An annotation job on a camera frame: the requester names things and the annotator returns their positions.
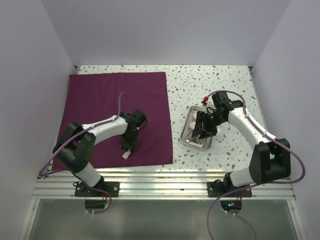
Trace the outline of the white gauze pad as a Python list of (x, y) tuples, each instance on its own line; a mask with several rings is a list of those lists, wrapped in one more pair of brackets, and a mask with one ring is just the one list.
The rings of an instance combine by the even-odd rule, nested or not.
[(197, 112), (193, 112), (190, 116), (192, 121), (195, 121), (197, 119)]
[(190, 128), (191, 130), (194, 130), (194, 129), (195, 129), (195, 126), (196, 126), (196, 123), (195, 123), (195, 122), (191, 122), (191, 123), (189, 124), (189, 128)]

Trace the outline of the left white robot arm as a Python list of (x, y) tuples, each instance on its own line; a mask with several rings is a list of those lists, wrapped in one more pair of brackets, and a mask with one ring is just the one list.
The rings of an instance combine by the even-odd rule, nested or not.
[(95, 145), (114, 136), (121, 136), (120, 148), (127, 159), (137, 148), (139, 131), (147, 124), (146, 115), (135, 110), (133, 113), (119, 112), (103, 121), (80, 125), (68, 125), (53, 149), (53, 158), (58, 158), (82, 183), (92, 196), (99, 196), (107, 188), (103, 177), (94, 169), (90, 160)]

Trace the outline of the white bandage strip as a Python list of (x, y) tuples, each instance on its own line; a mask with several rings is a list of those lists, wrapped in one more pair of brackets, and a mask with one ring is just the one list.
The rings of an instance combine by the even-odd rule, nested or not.
[(127, 158), (130, 156), (130, 154), (131, 154), (131, 149), (128, 149), (128, 150), (122, 155), (122, 157), (123, 157), (124, 159), (127, 159)]

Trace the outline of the steel instrument tray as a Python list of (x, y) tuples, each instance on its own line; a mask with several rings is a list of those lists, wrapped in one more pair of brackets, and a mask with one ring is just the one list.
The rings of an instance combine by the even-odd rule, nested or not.
[[(203, 106), (199, 106), (199, 105), (190, 106), (189, 111), (188, 111), (187, 115), (185, 116), (184, 126), (183, 126), (181, 134), (180, 134), (180, 141), (184, 146), (187, 146), (189, 148), (193, 148), (193, 149), (201, 150), (201, 151), (206, 151), (212, 146), (214, 136), (208, 137), (205, 139), (199, 139), (199, 136), (193, 136), (193, 130), (191, 130), (189, 128), (189, 124), (191, 122), (196, 122), (196, 121), (192, 121), (191, 114), (194, 112), (198, 112), (198, 111), (208, 113), (206, 108)], [(187, 140), (195, 142), (195, 143), (203, 144), (203, 147), (196, 147), (196, 146), (189, 145), (189, 144), (187, 144)]]

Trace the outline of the purple cloth mat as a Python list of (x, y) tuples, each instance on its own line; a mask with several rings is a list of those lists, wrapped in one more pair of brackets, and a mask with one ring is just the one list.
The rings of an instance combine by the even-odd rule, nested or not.
[(165, 72), (70, 75), (66, 103), (58, 136), (68, 124), (96, 123), (120, 109), (138, 109), (147, 118), (139, 133), (137, 149), (124, 159), (120, 136), (98, 143), (92, 152), (95, 168), (168, 165), (173, 163), (173, 137)]

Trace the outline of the steel scalpel handle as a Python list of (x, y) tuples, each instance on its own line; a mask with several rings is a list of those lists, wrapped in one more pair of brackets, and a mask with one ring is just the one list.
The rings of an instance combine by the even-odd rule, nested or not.
[(197, 142), (193, 142), (193, 141), (189, 141), (189, 140), (186, 140), (187, 144), (191, 145), (191, 146), (194, 146), (194, 147), (198, 147), (198, 148), (202, 148), (204, 145), (203, 144), (200, 144), (200, 143), (197, 143)]

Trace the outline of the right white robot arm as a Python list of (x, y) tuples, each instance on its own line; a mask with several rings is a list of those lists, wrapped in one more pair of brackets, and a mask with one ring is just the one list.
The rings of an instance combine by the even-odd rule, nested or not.
[(204, 111), (198, 111), (192, 137), (207, 139), (218, 133), (218, 126), (229, 123), (246, 139), (253, 149), (249, 166), (227, 173), (212, 188), (220, 194), (235, 196), (242, 187), (261, 185), (284, 179), (291, 174), (290, 144), (265, 130), (250, 114), (241, 96), (231, 100), (228, 91), (215, 91), (205, 96)]

